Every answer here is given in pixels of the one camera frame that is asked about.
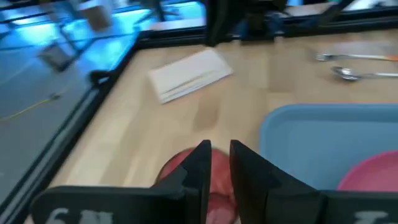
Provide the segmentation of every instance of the pink bowl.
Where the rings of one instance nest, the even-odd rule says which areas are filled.
[[[398,151],[366,159],[345,175],[338,190],[398,192]]]

